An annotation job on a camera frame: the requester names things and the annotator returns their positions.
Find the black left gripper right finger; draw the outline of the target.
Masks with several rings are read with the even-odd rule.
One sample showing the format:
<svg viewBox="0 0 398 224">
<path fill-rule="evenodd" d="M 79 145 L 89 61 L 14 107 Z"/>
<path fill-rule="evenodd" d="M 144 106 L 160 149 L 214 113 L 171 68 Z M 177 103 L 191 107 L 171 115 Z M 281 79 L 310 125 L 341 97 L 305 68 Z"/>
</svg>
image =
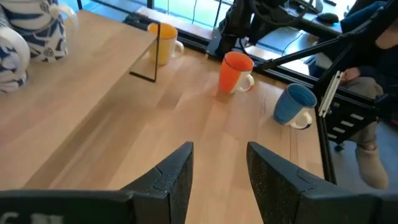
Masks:
<svg viewBox="0 0 398 224">
<path fill-rule="evenodd" d="M 250 141 L 246 162 L 264 224 L 332 224 L 330 182 Z"/>
</svg>

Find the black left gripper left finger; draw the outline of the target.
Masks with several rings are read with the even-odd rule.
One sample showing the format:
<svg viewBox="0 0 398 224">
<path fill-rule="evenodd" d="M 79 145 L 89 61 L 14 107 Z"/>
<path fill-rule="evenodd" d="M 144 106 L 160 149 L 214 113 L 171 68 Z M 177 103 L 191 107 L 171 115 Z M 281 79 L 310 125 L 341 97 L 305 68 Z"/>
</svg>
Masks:
<svg viewBox="0 0 398 224">
<path fill-rule="evenodd" d="M 123 187 L 132 193 L 132 224 L 185 224 L 193 182 L 193 143 L 187 141 Z"/>
</svg>

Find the blue white coffee mug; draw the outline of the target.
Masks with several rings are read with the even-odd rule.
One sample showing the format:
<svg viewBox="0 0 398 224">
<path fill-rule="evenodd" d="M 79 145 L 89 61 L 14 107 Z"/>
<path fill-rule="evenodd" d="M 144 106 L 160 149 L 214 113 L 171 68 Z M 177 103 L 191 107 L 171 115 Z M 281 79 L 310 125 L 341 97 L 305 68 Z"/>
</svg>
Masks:
<svg viewBox="0 0 398 224">
<path fill-rule="evenodd" d="M 317 105 L 317 98 L 307 87 L 289 84 L 277 100 L 274 108 L 274 120 L 284 126 L 303 130 L 309 128 L 313 118 L 309 111 Z"/>
</svg>

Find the orange white coffee mug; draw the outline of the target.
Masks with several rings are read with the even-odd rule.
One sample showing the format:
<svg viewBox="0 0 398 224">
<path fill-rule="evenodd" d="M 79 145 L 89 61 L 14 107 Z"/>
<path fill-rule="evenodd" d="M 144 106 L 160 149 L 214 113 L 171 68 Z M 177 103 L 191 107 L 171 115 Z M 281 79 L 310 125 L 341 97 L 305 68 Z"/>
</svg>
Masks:
<svg viewBox="0 0 398 224">
<path fill-rule="evenodd" d="M 255 84 L 251 75 L 253 68 L 254 62 L 246 54 L 228 52 L 220 68 L 219 89 L 229 94 L 251 90 Z"/>
</svg>

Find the yellow white coffee mug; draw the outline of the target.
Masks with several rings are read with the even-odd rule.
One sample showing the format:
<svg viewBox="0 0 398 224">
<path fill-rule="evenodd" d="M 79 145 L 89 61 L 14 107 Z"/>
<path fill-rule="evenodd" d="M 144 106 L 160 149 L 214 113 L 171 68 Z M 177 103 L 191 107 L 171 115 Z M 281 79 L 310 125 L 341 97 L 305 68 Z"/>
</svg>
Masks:
<svg viewBox="0 0 398 224">
<path fill-rule="evenodd" d="M 150 59 L 158 65 L 166 65 L 171 58 L 184 54 L 184 45 L 177 40 L 178 30 L 167 23 L 160 24 L 159 44 L 154 42 L 149 50 Z"/>
</svg>

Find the blue white floral mug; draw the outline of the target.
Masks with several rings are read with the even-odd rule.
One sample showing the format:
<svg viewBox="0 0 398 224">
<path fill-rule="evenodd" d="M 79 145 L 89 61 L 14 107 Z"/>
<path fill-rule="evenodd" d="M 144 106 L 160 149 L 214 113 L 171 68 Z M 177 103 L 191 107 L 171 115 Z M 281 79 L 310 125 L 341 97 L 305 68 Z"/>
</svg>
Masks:
<svg viewBox="0 0 398 224">
<path fill-rule="evenodd" d="M 30 50 L 27 42 L 10 27 L 0 28 L 0 92 L 18 90 L 28 79 Z"/>
</svg>

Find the white blue striped mug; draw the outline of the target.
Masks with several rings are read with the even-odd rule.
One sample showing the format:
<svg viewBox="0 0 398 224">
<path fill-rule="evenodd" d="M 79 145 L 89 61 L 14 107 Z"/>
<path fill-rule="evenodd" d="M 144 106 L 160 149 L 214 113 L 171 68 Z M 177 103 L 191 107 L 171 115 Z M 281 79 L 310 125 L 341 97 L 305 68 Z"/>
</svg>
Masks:
<svg viewBox="0 0 398 224">
<path fill-rule="evenodd" d="M 79 28 L 76 12 L 58 0 L 0 0 L 12 27 L 28 43 L 36 62 L 55 62 L 68 55 Z"/>
</svg>

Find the black panel white labels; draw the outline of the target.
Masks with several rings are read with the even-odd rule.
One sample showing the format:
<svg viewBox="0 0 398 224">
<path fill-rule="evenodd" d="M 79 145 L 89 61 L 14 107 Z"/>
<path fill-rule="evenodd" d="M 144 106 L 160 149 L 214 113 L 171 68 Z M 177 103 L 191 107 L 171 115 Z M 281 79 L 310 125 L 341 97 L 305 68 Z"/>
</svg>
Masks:
<svg viewBox="0 0 398 224">
<path fill-rule="evenodd" d="M 336 94 L 325 116 L 328 139 L 340 144 L 375 120 L 374 100 Z"/>
</svg>

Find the person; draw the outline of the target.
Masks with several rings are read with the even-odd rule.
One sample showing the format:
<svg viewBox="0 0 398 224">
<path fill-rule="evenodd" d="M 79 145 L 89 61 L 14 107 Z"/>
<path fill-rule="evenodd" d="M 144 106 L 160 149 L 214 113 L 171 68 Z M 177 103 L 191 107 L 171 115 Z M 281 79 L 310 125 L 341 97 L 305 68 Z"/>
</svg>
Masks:
<svg viewBox="0 0 398 224">
<path fill-rule="evenodd" d="M 386 0 L 357 0 L 347 16 L 341 20 L 344 33 L 352 31 L 367 21 Z M 398 16 L 395 21 L 372 43 L 358 49 L 351 63 L 341 70 L 357 67 L 359 77 L 340 86 L 347 90 L 375 99 L 398 85 Z M 372 122 L 350 137 L 356 143 L 356 160 L 362 180 L 374 189 L 387 189 L 388 175 L 379 159 L 376 140 L 377 122 Z"/>
</svg>

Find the person's hand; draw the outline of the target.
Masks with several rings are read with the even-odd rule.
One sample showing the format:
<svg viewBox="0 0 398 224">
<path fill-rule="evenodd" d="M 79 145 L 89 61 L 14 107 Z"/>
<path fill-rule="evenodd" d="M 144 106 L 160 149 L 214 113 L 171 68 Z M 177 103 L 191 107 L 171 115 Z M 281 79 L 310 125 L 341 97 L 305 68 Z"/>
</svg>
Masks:
<svg viewBox="0 0 398 224">
<path fill-rule="evenodd" d="M 341 83 L 349 82 L 357 77 L 359 77 L 361 74 L 359 68 L 353 67 L 353 68 L 348 68 L 346 69 L 341 78 Z"/>
</svg>

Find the black computer mouse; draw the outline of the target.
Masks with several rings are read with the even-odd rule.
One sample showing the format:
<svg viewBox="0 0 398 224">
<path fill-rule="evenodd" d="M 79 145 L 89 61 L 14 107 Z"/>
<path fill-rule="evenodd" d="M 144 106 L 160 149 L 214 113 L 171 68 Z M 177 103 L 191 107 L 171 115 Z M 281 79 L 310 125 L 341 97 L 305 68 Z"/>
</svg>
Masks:
<svg viewBox="0 0 398 224">
<path fill-rule="evenodd" d="M 339 17 L 331 12 L 321 12 L 317 15 L 317 21 L 326 23 L 326 24 L 334 24 L 339 22 Z"/>
</svg>

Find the white metal bracket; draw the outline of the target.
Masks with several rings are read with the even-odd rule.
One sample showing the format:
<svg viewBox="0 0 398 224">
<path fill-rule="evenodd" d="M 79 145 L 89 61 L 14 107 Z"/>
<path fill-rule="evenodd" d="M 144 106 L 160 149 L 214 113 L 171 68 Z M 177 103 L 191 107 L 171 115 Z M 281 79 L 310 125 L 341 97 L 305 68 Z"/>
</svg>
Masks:
<svg viewBox="0 0 398 224">
<path fill-rule="evenodd" d="M 328 88 L 326 89 L 325 95 L 322 99 L 322 102 L 320 104 L 320 107 L 318 109 L 318 115 L 319 117 L 324 118 L 329 110 L 329 107 L 331 105 L 331 101 L 337 91 L 337 88 L 340 84 L 340 81 L 343 77 L 343 72 L 337 71 L 337 73 L 333 76 L 331 79 Z"/>
</svg>

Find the wooden shelf black frame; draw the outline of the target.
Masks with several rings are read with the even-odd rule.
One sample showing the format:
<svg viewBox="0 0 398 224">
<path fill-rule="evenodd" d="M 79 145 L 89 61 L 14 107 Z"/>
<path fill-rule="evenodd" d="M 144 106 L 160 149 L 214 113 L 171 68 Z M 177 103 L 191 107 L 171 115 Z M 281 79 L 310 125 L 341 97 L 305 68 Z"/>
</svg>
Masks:
<svg viewBox="0 0 398 224">
<path fill-rule="evenodd" d="M 77 16 L 68 55 L 30 64 L 27 83 L 0 94 L 0 190 L 24 187 L 157 38 L 90 11 Z"/>
</svg>

